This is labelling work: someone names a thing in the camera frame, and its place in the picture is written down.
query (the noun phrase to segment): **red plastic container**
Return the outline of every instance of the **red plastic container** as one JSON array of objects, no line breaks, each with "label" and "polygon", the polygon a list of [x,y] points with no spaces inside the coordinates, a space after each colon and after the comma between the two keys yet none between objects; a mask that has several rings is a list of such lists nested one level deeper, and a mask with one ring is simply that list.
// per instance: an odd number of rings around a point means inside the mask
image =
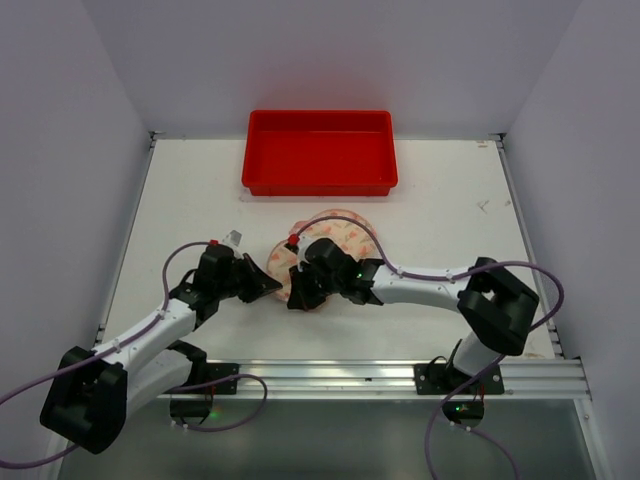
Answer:
[{"label": "red plastic container", "polygon": [[388,195],[398,183],[391,115],[256,110],[242,183],[258,196]]}]

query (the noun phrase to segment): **table surface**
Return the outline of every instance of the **table surface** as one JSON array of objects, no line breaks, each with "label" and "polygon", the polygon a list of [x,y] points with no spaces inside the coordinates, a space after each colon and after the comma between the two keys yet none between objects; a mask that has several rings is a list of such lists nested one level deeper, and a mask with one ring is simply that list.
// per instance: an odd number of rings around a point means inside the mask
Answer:
[{"label": "table surface", "polygon": [[[104,338],[161,302],[161,267],[179,245],[235,229],[243,234],[241,250],[264,266],[296,221],[329,208],[366,217],[390,259],[407,268],[467,266],[478,256],[528,259],[494,142],[396,140],[395,146],[399,183],[388,197],[259,198],[240,182],[244,140],[159,140]],[[180,254],[169,284],[195,267],[201,253]],[[535,288],[531,272],[515,273]],[[251,305],[223,301],[185,340],[212,359],[422,360],[448,356],[469,331],[461,315],[432,307],[363,307],[335,297],[307,313],[268,297]],[[529,335],[524,357],[554,358],[546,328]]]}]

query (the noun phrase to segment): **cable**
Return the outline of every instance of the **cable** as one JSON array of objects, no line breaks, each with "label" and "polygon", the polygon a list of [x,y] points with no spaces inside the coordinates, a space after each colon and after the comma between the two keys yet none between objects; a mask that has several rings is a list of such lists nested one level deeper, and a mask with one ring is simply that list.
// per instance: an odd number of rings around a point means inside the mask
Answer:
[{"label": "cable", "polygon": [[[538,320],[536,323],[534,323],[531,326],[531,329],[529,331],[533,331],[536,328],[538,328],[539,326],[541,326],[544,323],[548,322],[556,313],[558,313],[558,311],[562,307],[562,304],[564,303],[564,297],[565,297],[564,287],[562,286],[562,283],[560,282],[558,277],[556,277],[554,274],[552,274],[548,270],[546,270],[546,269],[544,269],[544,268],[542,268],[542,267],[540,267],[540,266],[538,266],[538,265],[536,265],[534,263],[522,262],[522,261],[517,261],[517,260],[490,263],[490,264],[484,265],[482,267],[472,268],[472,269],[470,269],[470,270],[468,270],[466,272],[459,273],[457,275],[453,275],[451,278],[448,278],[446,276],[440,276],[440,275],[420,275],[420,274],[417,274],[417,273],[411,273],[411,272],[405,272],[405,271],[400,273],[398,271],[398,268],[395,267],[391,263],[391,261],[389,260],[389,258],[385,254],[384,249],[382,248],[382,245],[380,244],[380,241],[376,238],[376,236],[373,234],[373,232],[366,225],[364,225],[363,223],[361,223],[361,222],[359,222],[357,220],[354,220],[353,218],[343,217],[341,215],[328,215],[326,217],[316,218],[316,219],[311,220],[310,222],[306,223],[302,227],[300,227],[300,229],[298,230],[296,235],[300,236],[302,234],[302,232],[304,232],[310,226],[312,226],[312,225],[314,225],[314,224],[316,224],[318,222],[325,221],[325,220],[344,220],[344,221],[353,223],[354,225],[357,225],[358,227],[360,227],[362,230],[365,231],[365,233],[367,235],[369,235],[369,237],[371,237],[371,240],[373,240],[373,243],[376,245],[376,248],[378,249],[378,252],[380,253],[380,257],[382,258],[382,261],[385,263],[387,268],[389,268],[389,270],[391,270],[396,275],[399,275],[399,276],[402,276],[402,277],[406,277],[406,278],[411,278],[411,279],[415,279],[415,280],[431,281],[431,282],[445,282],[445,281],[449,282],[449,281],[461,280],[463,278],[470,277],[470,276],[475,275],[477,273],[486,272],[486,271],[493,270],[495,268],[500,268],[500,267],[525,267],[525,268],[529,268],[531,270],[536,270],[536,271],[542,273],[543,275],[545,275],[547,278],[549,278],[555,284],[555,286],[556,286],[556,288],[558,290],[558,301],[553,306],[553,308],[551,310],[549,310],[549,312],[546,315],[544,315],[540,320]],[[505,355],[500,355],[498,358],[496,358],[493,362],[491,362],[489,365],[487,365],[485,368],[483,368],[476,375],[471,377],[469,380],[464,382],[459,387],[455,388],[443,400],[440,401],[438,406],[435,408],[435,410],[431,414],[431,417],[429,418],[429,423],[427,424],[427,430],[425,432],[425,437],[424,437],[424,455],[425,455],[425,459],[427,461],[427,467],[429,469],[429,473],[433,477],[433,480],[438,480],[439,477],[438,477],[438,474],[436,473],[435,468],[433,466],[433,459],[431,458],[431,432],[433,430],[433,425],[435,423],[435,420],[438,417],[438,414],[440,413],[442,407],[447,402],[449,402],[454,396],[456,396],[457,394],[459,394],[460,392],[465,390],[468,386],[470,386],[473,383],[475,383],[478,379],[480,379],[485,374],[487,374],[491,369],[496,367],[504,358],[505,358]],[[488,440],[489,442],[493,443],[496,447],[498,447],[505,454],[505,456],[509,460],[509,463],[511,463],[511,466],[513,467],[513,471],[514,471],[516,479],[520,479],[521,478],[520,477],[520,471],[518,470],[518,467],[517,467],[517,465],[515,463],[515,460],[513,459],[511,454],[502,445],[500,445],[496,440],[494,440],[492,437],[490,437],[486,433],[477,431],[475,429],[472,429],[471,432],[473,432],[474,434],[484,438],[485,440]]]},{"label": "cable", "polygon": [[262,408],[264,407],[265,403],[267,402],[267,394],[269,392],[268,388],[267,388],[267,384],[265,383],[265,381],[256,376],[256,375],[251,375],[250,373],[238,373],[236,375],[229,375],[228,377],[224,377],[224,378],[220,378],[218,380],[212,380],[210,382],[206,382],[206,383],[201,383],[199,385],[188,385],[185,387],[177,387],[177,388],[173,388],[170,390],[169,393],[183,393],[183,392],[190,392],[192,390],[199,390],[201,388],[207,388],[207,387],[213,387],[215,385],[219,385],[221,383],[224,382],[229,382],[231,380],[238,380],[241,378],[250,378],[252,380],[255,380],[256,382],[258,382],[260,385],[262,385],[262,390],[264,392],[264,395],[262,396],[262,400],[260,401],[260,404],[258,405],[258,408],[255,409],[255,411],[251,414],[246,416],[245,418],[243,418],[242,420],[239,420],[235,423],[231,423],[229,425],[224,425],[222,427],[201,427],[200,425],[189,425],[186,422],[182,421],[181,426],[188,428],[189,430],[194,430],[196,432],[205,432],[205,433],[214,433],[214,432],[224,432],[225,430],[231,430],[237,427],[240,427],[242,425],[245,425],[247,423],[249,423],[251,420],[253,420],[261,411]]},{"label": "cable", "polygon": [[[171,255],[169,255],[167,257],[167,259],[164,262],[164,265],[162,266],[162,291],[163,291],[163,296],[164,299],[162,301],[162,307],[160,308],[161,312],[164,312],[167,310],[167,306],[169,305],[169,282],[167,280],[167,269],[169,268],[169,264],[171,263],[171,261],[174,259],[174,257],[180,253],[181,251],[190,248],[190,247],[195,247],[195,246],[201,246],[201,245],[209,245],[209,242],[190,242],[190,243],[186,243],[184,245],[182,245],[181,247],[178,247],[177,249],[175,249]],[[155,318],[148,324],[146,325],[143,329],[141,329],[139,332],[136,332],[134,335],[131,335],[129,338],[123,340],[122,342],[120,342],[120,347],[124,347],[126,345],[129,345],[132,342],[135,342],[136,340],[138,340],[140,337],[142,337],[143,335],[145,335],[147,332],[149,332],[149,330],[151,330],[153,327],[156,326],[156,324],[160,321],[160,319],[162,318],[162,313],[158,313]],[[11,390],[9,393],[6,393],[5,395],[3,395],[2,397],[0,397],[0,406],[4,405],[5,403],[7,403],[9,400],[11,400],[13,397],[20,395],[23,392],[26,392],[27,390],[40,385],[41,383],[44,383],[48,380],[53,380],[56,377],[60,377],[62,375],[66,375],[67,373],[73,372],[75,370],[78,370],[79,368],[85,367],[87,365],[90,365],[93,362],[97,362],[100,359],[103,359],[109,355],[111,355],[112,353],[114,353],[116,351],[115,347],[109,348],[107,350],[105,350],[104,352],[94,355],[90,358],[87,358],[86,360],[82,360],[81,362],[78,363],[74,363],[73,365],[69,365],[68,367],[64,367],[61,368],[60,370],[56,370],[55,372],[51,372],[48,373],[47,375],[43,375],[42,377],[36,378],[35,380],[32,380],[28,383],[25,383],[24,385],[17,387],[14,390]],[[73,452],[74,450],[76,450],[78,448],[77,445],[71,445],[70,447],[66,448],[65,450],[56,453],[55,455],[52,455],[50,457],[47,458],[43,458],[41,460],[35,460],[32,462],[24,462],[24,463],[14,463],[14,462],[7,462],[5,460],[1,460],[0,459],[0,468],[4,468],[4,469],[8,469],[8,470],[25,470],[25,469],[29,469],[29,468],[36,468],[36,467],[41,467],[42,465],[46,465],[47,463],[51,463],[51,462],[55,462],[56,460],[59,460],[60,458],[64,457],[65,455]]]}]

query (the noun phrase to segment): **purple cable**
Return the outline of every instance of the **purple cable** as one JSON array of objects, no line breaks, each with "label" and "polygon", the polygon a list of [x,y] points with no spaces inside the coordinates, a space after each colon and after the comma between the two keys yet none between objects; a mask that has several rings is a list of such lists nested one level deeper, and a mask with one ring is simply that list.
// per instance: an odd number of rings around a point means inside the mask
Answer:
[{"label": "purple cable", "polygon": [[[195,246],[199,246],[199,245],[209,245],[209,242],[191,242],[191,243],[187,243],[185,245],[182,245],[181,247],[178,247],[176,250],[173,251],[173,253],[171,253],[171,255],[169,255],[169,257],[167,258],[167,260],[164,262],[164,266],[162,267],[162,289],[163,289],[163,295],[164,295],[164,300],[162,301],[162,307],[161,310],[165,311],[167,309],[167,306],[169,305],[169,282],[167,280],[167,269],[169,268],[169,264],[171,263],[171,260],[174,259],[174,257],[180,253],[181,251],[190,248],[190,247],[195,247]],[[124,347],[126,345],[129,345],[132,342],[135,342],[136,340],[138,340],[140,337],[142,337],[143,335],[145,335],[147,332],[149,332],[149,330],[151,330],[153,327],[156,326],[156,324],[160,321],[161,315],[158,314],[156,315],[156,317],[146,326],[144,327],[142,330],[140,330],[139,332],[137,332],[135,335],[132,335],[131,337],[123,340],[120,343],[120,347]],[[109,355],[111,355],[112,353],[114,353],[116,351],[115,347],[109,348],[107,350],[105,350],[104,352],[94,355],[90,358],[87,358],[86,360],[82,360],[81,362],[78,363],[74,363],[73,365],[70,365],[68,367],[65,368],[61,368],[60,370],[56,370],[55,372],[51,372],[48,373],[47,375],[44,375],[40,378],[36,378],[35,380],[32,380],[31,382],[25,383],[24,385],[10,391],[9,393],[3,395],[2,397],[0,397],[0,406],[4,405],[5,403],[7,403],[9,400],[11,400],[13,397],[20,395],[21,393],[37,386],[40,385],[41,383],[44,383],[48,380],[52,380],[56,377],[60,377],[62,375],[65,375],[67,373],[73,372],[74,370],[77,370],[79,368],[85,367],[86,365],[89,365],[93,362],[96,362],[102,358],[105,358]],[[67,455],[68,453],[73,452],[74,450],[76,450],[78,448],[77,445],[71,445],[70,447],[64,449],[61,452],[56,453],[55,455],[52,455],[50,457],[47,458],[43,458],[42,460],[35,460],[32,462],[24,462],[24,463],[13,463],[13,462],[7,462],[4,460],[0,460],[0,468],[5,468],[8,470],[25,470],[28,468],[36,468],[36,467],[41,467],[42,465],[46,465],[47,463],[51,463],[51,462],[55,462],[56,460],[59,460],[60,458],[64,457],[65,455]]]},{"label": "purple cable", "polygon": [[248,415],[242,420],[239,420],[235,423],[230,423],[229,425],[224,425],[222,427],[201,427],[199,425],[189,425],[187,423],[181,423],[180,425],[186,426],[189,430],[194,430],[196,432],[214,433],[214,432],[224,432],[225,430],[231,430],[233,428],[241,427],[242,425],[245,425],[249,423],[251,420],[253,420],[262,411],[262,408],[267,402],[268,389],[267,389],[267,384],[262,378],[257,377],[255,375],[251,375],[250,373],[239,373],[237,375],[229,375],[228,377],[220,378],[218,380],[212,380],[211,382],[201,383],[199,385],[188,385],[186,387],[176,387],[172,389],[169,393],[182,393],[182,392],[190,392],[191,390],[200,390],[202,388],[214,387],[221,383],[229,382],[231,380],[238,380],[240,378],[250,378],[252,380],[255,380],[256,382],[260,383],[260,385],[262,385],[262,390],[264,391],[264,395],[262,396],[262,400],[260,401],[258,408],[256,408],[251,415]]},{"label": "purple cable", "polygon": [[[357,225],[358,227],[360,227],[362,230],[365,231],[365,233],[367,235],[369,235],[369,237],[371,237],[371,240],[373,240],[373,243],[375,243],[376,248],[378,249],[378,252],[380,253],[380,257],[382,257],[382,261],[385,263],[387,268],[389,268],[389,270],[391,270],[396,275],[399,275],[399,276],[402,276],[402,277],[406,277],[406,278],[411,278],[411,279],[414,279],[414,280],[424,280],[424,281],[430,281],[430,282],[457,281],[457,280],[461,280],[463,278],[470,277],[470,276],[475,275],[477,273],[486,272],[486,271],[493,270],[495,268],[500,268],[500,267],[525,267],[525,268],[529,268],[531,270],[536,270],[536,271],[542,273],[543,275],[548,277],[555,284],[555,286],[556,286],[556,288],[558,290],[558,301],[553,306],[553,308],[551,310],[549,310],[549,312],[546,315],[544,315],[540,320],[538,320],[536,323],[534,323],[531,326],[531,329],[529,331],[533,331],[536,328],[538,328],[539,326],[541,326],[544,323],[548,322],[556,313],[558,313],[558,311],[562,307],[562,304],[564,303],[564,296],[565,296],[564,295],[564,287],[562,286],[562,283],[560,282],[558,277],[556,277],[554,274],[552,274],[548,270],[546,270],[546,269],[544,269],[544,268],[542,268],[542,267],[540,267],[540,266],[538,266],[538,265],[536,265],[534,263],[522,262],[522,261],[517,261],[517,260],[507,261],[507,262],[490,263],[490,264],[484,265],[482,267],[472,268],[472,269],[470,269],[470,270],[468,270],[466,272],[459,273],[457,275],[453,275],[451,279],[447,278],[446,276],[420,275],[420,274],[417,274],[417,273],[411,273],[411,272],[405,272],[405,271],[403,271],[402,274],[400,274],[398,272],[398,269],[391,263],[391,261],[389,260],[387,255],[384,253],[384,249],[382,248],[382,245],[380,244],[380,241],[376,238],[374,233],[366,225],[364,225],[363,223],[361,223],[361,222],[359,222],[357,220],[354,220],[353,218],[344,217],[344,216],[341,216],[341,215],[328,215],[326,217],[316,218],[316,219],[311,220],[310,222],[308,222],[306,225],[303,225],[298,230],[297,235],[300,236],[302,234],[302,232],[304,232],[306,229],[308,229],[311,225],[314,225],[314,224],[316,224],[318,222],[323,222],[325,220],[345,220],[347,222],[353,223],[354,225]],[[469,380],[464,382],[462,385],[460,385],[459,387],[454,389],[444,399],[442,399],[440,401],[440,403],[438,403],[438,406],[434,409],[433,413],[431,414],[431,417],[429,417],[429,423],[427,424],[427,430],[426,430],[425,436],[424,436],[424,456],[425,456],[425,459],[427,461],[427,467],[429,469],[429,473],[431,474],[431,477],[433,478],[433,480],[438,480],[440,477],[438,476],[438,474],[435,471],[435,467],[433,465],[433,459],[431,458],[431,433],[433,431],[433,426],[435,424],[436,418],[438,417],[438,414],[440,413],[442,407],[447,402],[449,402],[454,396],[458,395],[460,392],[465,390],[468,386],[472,385],[478,379],[480,379],[481,377],[486,375],[495,366],[497,366],[504,358],[505,358],[505,355],[500,355],[498,358],[496,358],[493,362],[491,362],[489,365],[487,365],[485,368],[483,368],[476,375],[474,375]],[[511,464],[511,466],[513,468],[513,472],[515,474],[516,479],[520,480],[520,478],[521,478],[520,470],[518,469],[518,466],[517,466],[513,456],[507,451],[506,448],[504,448],[500,443],[498,443],[498,441],[494,440],[491,436],[489,436],[486,433],[483,433],[483,432],[481,432],[479,430],[476,430],[476,429],[472,429],[471,432],[476,434],[476,435],[478,435],[478,436],[480,436],[480,437],[482,437],[482,438],[484,438],[485,440],[493,443],[496,447],[498,447],[498,449],[500,449],[500,451],[502,451],[505,454],[505,456],[507,457],[507,459],[509,460],[509,463]]]}]

